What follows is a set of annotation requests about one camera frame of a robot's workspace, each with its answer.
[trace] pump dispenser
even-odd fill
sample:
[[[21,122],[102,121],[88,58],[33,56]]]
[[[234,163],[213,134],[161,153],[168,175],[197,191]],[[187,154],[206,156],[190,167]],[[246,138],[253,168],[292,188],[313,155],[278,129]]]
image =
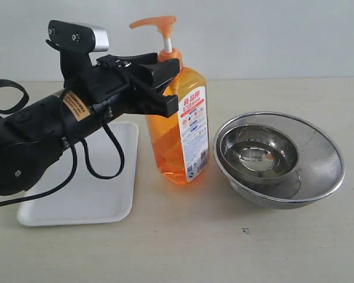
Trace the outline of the pump dispenser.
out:
[[[179,111],[170,118],[146,116],[146,119],[159,171],[170,181],[186,185],[208,164],[207,83],[200,73],[183,65],[181,53],[172,46],[175,22],[175,16],[151,17],[133,22],[130,28],[156,26],[164,41],[158,61],[179,59],[180,72],[164,92],[166,96],[178,96]]]

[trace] orange label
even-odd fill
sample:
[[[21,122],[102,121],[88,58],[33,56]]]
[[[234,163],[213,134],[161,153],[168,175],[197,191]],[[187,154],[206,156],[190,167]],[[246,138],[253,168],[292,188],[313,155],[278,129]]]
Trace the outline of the orange label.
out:
[[[54,93],[54,95],[56,97],[60,97],[62,92],[63,91],[60,90],[60,91]],[[72,91],[69,91],[65,95],[65,97],[63,99],[63,103],[71,110],[72,114],[75,116],[77,121],[81,121],[82,119],[84,119],[90,115],[89,110],[86,107],[86,105]]]

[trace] table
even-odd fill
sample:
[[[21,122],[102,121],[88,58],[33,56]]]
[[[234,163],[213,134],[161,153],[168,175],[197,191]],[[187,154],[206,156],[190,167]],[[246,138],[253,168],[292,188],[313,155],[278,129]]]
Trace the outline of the table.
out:
[[[23,83],[31,102],[62,83]],[[0,107],[13,105],[0,90]],[[342,187],[296,210],[253,205],[212,157],[187,187],[162,177],[145,118],[139,126],[133,209],[117,223],[26,228],[0,208],[2,282],[354,282],[354,78],[208,82],[210,141],[240,113],[273,110],[323,129],[346,164]]]

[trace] metal bowl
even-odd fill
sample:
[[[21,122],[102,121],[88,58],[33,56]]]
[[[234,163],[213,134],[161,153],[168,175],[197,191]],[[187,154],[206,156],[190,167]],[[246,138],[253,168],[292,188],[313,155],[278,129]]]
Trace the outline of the metal bowl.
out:
[[[295,171],[299,153],[281,131],[260,124],[239,125],[222,135],[220,154],[238,180],[276,185]]]
[[[225,157],[225,136],[242,126],[263,125],[283,133],[297,148],[297,163],[288,178],[274,184],[256,184],[239,177]],[[335,192],[345,177],[342,154],[322,130],[298,117],[278,112],[251,112],[228,120],[214,137],[216,162],[231,186],[260,206],[294,209],[314,203]]]

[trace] bowl rim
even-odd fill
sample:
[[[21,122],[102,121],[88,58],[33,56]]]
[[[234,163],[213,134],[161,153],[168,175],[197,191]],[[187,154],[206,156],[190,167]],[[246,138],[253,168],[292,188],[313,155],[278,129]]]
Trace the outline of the bowl rim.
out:
[[[265,114],[265,115],[275,115],[275,116],[282,116],[282,117],[287,117],[293,120],[296,120],[298,122],[301,122],[303,124],[306,124],[309,127],[312,127],[313,129],[315,129],[316,131],[318,131],[320,134],[322,134],[325,138],[328,139],[328,141],[331,142],[331,144],[333,145],[333,147],[335,148],[335,150],[337,151],[337,154],[339,156],[339,160],[341,163],[341,175],[338,178],[337,182],[335,183],[335,185],[328,191],[326,191],[325,193],[322,193],[320,195],[314,196],[312,198],[307,198],[307,199],[281,199],[281,198],[274,198],[272,196],[268,196],[268,195],[264,195],[262,193],[256,192],[252,189],[250,189],[249,187],[247,187],[246,185],[240,183],[238,180],[236,180],[234,177],[232,177],[227,170],[224,168],[224,166],[221,164],[221,161],[219,160],[218,157],[218,153],[217,153],[217,143],[218,143],[218,137],[219,135],[222,133],[223,129],[230,124],[231,122],[238,120],[240,118],[244,118],[244,117],[249,117],[249,116],[254,116],[254,115],[260,115],[260,114]],[[286,114],[286,113],[282,113],[282,112],[278,112],[278,111],[251,111],[251,112],[246,112],[243,114],[239,114],[236,115],[230,119],[228,119],[220,128],[219,130],[216,132],[215,136],[214,136],[214,141],[212,143],[213,145],[213,155],[215,158],[215,161],[218,165],[218,167],[220,168],[220,170],[223,172],[223,174],[233,183],[235,183],[237,186],[240,186],[241,188],[243,188],[244,190],[246,190],[248,193],[252,194],[252,195],[256,195],[262,199],[267,199],[267,200],[271,200],[274,202],[280,202],[280,203],[309,203],[309,202],[315,202],[317,200],[323,199],[329,195],[331,195],[333,192],[335,192],[336,190],[338,190],[338,188],[341,186],[341,184],[343,183],[343,180],[345,178],[345,173],[346,173],[346,166],[345,166],[345,162],[343,159],[343,154],[341,152],[341,150],[338,148],[338,145],[334,142],[334,140],[327,134],[325,133],[322,129],[320,129],[319,127],[315,126],[314,124],[312,124],[311,122],[306,121],[305,119],[301,119],[297,116],[291,115],[291,114]]]
[[[254,124],[242,124],[240,125],[240,127],[247,127],[247,126],[258,126],[258,127],[265,127],[265,128],[269,128],[269,129],[272,129],[273,131],[276,131],[277,133],[281,134],[286,140],[288,140],[294,147],[295,149],[295,153],[296,153],[296,162],[294,164],[294,166],[286,173],[286,174],[283,174],[281,176],[278,176],[278,177],[274,177],[274,178],[260,178],[260,177],[254,177],[254,176],[250,176],[250,178],[254,179],[254,180],[268,180],[268,181],[277,181],[277,180],[283,180],[285,178],[287,178],[288,176],[292,175],[293,173],[295,173],[295,170],[297,169],[298,165],[299,165],[299,160],[300,160],[300,152],[299,152],[299,149],[296,145],[296,143],[288,136],[286,135],[285,133],[283,133],[282,131],[274,128],[274,127],[271,127],[271,126],[268,126],[268,125],[265,125],[265,124],[257,124],[257,123],[254,123]],[[224,137],[231,131],[233,131],[235,128],[231,128],[229,129],[228,131],[226,131],[222,138],[218,141],[219,142],[219,151],[220,151],[220,154],[221,156],[223,157],[223,160],[225,161],[225,163],[229,166],[231,166],[232,169],[236,170],[237,172],[239,172],[241,175],[244,175],[244,176],[249,176],[247,174],[244,174],[242,173],[241,171],[237,170],[230,162],[227,161],[227,159],[224,157],[225,155],[223,154],[223,151],[222,151],[222,147],[221,147],[221,143],[224,139]]]

